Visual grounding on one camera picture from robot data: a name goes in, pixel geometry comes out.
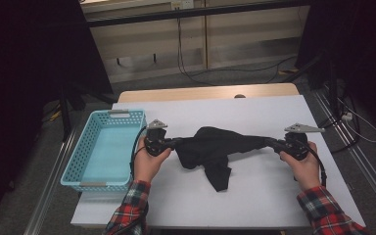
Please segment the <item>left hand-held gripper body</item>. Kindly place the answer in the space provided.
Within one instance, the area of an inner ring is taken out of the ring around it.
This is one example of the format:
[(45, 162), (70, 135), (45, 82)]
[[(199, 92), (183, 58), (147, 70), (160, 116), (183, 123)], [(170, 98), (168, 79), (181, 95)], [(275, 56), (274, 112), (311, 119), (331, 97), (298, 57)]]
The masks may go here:
[(166, 124), (158, 119), (154, 119), (147, 125), (145, 147), (151, 156), (157, 157), (165, 149), (171, 147), (171, 139), (166, 138)]

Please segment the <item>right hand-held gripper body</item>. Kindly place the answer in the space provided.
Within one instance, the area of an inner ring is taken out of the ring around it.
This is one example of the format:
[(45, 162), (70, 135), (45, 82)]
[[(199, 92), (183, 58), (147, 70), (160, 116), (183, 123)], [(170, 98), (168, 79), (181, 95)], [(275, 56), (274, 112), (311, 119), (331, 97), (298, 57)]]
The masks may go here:
[(295, 123), (285, 128), (285, 140), (287, 143), (287, 153), (296, 160), (301, 161), (308, 153), (307, 134), (324, 132), (324, 128)]

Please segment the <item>black pants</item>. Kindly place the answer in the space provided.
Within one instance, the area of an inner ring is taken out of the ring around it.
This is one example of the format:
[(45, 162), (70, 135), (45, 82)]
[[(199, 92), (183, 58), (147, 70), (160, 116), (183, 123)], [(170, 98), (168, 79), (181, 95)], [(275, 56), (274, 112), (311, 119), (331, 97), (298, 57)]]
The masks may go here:
[(193, 137), (184, 138), (175, 148), (184, 168), (202, 165), (216, 192), (228, 189), (231, 168), (228, 156), (265, 148), (266, 137), (243, 135), (212, 126), (201, 127)]

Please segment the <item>light blue plastic basket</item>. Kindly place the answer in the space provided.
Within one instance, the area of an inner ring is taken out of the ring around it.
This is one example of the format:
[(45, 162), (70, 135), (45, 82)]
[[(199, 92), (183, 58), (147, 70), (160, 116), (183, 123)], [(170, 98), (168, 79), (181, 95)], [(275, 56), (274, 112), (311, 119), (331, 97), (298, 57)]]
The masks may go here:
[(122, 192), (132, 181), (131, 154), (146, 125), (143, 110), (93, 112), (61, 178), (78, 192)]

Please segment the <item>person's left hand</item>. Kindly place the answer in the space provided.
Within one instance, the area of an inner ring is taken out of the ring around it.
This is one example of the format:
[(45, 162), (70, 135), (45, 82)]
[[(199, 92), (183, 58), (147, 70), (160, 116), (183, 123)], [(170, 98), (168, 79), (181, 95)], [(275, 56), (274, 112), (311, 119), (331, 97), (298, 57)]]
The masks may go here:
[(153, 157), (147, 152), (144, 140), (145, 138), (141, 137), (138, 143), (134, 159), (134, 179), (151, 183), (162, 163), (169, 157), (171, 150), (166, 149), (157, 157)]

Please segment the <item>person's right hand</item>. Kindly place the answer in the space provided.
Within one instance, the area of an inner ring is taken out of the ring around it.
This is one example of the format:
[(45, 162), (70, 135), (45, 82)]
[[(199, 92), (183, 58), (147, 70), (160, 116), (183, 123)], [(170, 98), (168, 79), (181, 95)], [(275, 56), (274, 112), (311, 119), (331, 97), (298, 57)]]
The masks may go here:
[(321, 185), (319, 162), (313, 153), (308, 153), (305, 159), (298, 161), (286, 152), (281, 152), (280, 159), (292, 169), (294, 177), (303, 191)]

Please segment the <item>wooden table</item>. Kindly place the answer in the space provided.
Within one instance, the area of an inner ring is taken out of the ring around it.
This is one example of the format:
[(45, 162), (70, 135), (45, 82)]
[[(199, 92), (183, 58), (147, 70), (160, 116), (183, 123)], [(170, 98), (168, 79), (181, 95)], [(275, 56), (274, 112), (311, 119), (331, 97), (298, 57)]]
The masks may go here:
[(230, 99), (237, 94), (246, 98), (299, 95), (293, 83), (270, 83), (227, 85), (210, 87), (169, 88), (153, 90), (124, 91), (118, 97), (119, 103), (158, 102), (180, 100)]

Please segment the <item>black metal stand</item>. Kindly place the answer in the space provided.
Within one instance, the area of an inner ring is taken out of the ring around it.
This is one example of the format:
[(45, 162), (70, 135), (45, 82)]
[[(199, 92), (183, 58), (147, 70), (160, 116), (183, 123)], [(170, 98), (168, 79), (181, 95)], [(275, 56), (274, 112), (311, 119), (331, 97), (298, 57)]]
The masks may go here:
[(327, 51), (318, 53), (308, 63), (298, 69), (297, 72), (288, 76), (283, 83), (290, 83), (307, 75), (308, 84), (311, 89), (320, 89), (324, 83), (328, 85), (329, 107), (332, 114), (339, 115), (338, 90), (337, 90), (337, 72), (333, 59)]
[(66, 141), (71, 134), (69, 106), (72, 106), (75, 110), (79, 111), (82, 111), (86, 107), (86, 104), (81, 97), (82, 94), (90, 95), (91, 97), (110, 105), (116, 102), (115, 99), (77, 82), (63, 82), (59, 86), (59, 102), (64, 129), (63, 141)]

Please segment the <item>beige cabinet with dark top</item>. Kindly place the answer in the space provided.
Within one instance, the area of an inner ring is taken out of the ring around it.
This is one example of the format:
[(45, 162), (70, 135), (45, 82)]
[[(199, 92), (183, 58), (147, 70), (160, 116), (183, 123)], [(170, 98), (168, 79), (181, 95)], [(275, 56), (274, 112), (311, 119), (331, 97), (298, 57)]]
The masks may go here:
[[(174, 0), (80, 0), (88, 21), (176, 12)], [(263, 0), (194, 0), (194, 8)], [(298, 53), (308, 6), (98, 26), (91, 29), (110, 82), (270, 62)]]

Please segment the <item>black curtain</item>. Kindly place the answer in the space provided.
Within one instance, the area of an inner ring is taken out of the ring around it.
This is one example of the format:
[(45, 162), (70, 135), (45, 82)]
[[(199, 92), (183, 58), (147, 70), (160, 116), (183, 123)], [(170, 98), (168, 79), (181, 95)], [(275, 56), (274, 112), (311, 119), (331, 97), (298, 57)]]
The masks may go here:
[(111, 92), (80, 0), (0, 0), (0, 200), (60, 93)]
[(315, 56), (325, 59), (311, 70), (318, 87), (328, 77), (329, 64), (347, 90), (376, 119), (376, 0), (317, 0), (308, 11), (296, 67)]

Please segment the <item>aluminium floor rail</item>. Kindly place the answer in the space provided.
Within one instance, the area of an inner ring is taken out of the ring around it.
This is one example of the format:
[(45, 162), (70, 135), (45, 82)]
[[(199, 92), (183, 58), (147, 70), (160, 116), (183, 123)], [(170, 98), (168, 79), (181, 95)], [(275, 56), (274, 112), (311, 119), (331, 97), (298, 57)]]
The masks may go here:
[(39, 235), (44, 223), (47, 211), (53, 200), (55, 189), (59, 184), (62, 175), (62, 167), (66, 162), (68, 153), (71, 149), (75, 134), (70, 133), (62, 142), (60, 151), (57, 155), (54, 165), (50, 171), (50, 175), (45, 183), (45, 187), (38, 199), (38, 202), (32, 212), (32, 216), (26, 226), (23, 235)]
[(354, 143), (355, 137), (351, 134), (350, 129), (341, 120), (336, 120), (332, 117), (332, 111), (329, 108), (329, 102), (327, 101), (326, 96), (322, 93), (315, 92), (314, 97), (320, 105), (323, 113), (334, 121), (334, 131), (338, 134), (343, 143), (346, 146), (352, 144), (348, 147), (348, 151), (376, 194), (376, 169), (367, 159), (361, 148)]

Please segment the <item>white wall socket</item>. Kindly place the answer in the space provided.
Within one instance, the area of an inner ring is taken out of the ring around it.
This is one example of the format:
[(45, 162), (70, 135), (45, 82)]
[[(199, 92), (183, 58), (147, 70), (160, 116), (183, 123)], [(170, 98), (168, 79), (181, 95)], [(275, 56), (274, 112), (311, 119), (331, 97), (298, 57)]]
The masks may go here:
[(194, 8), (194, 0), (174, 0), (170, 2), (172, 10), (186, 10)]

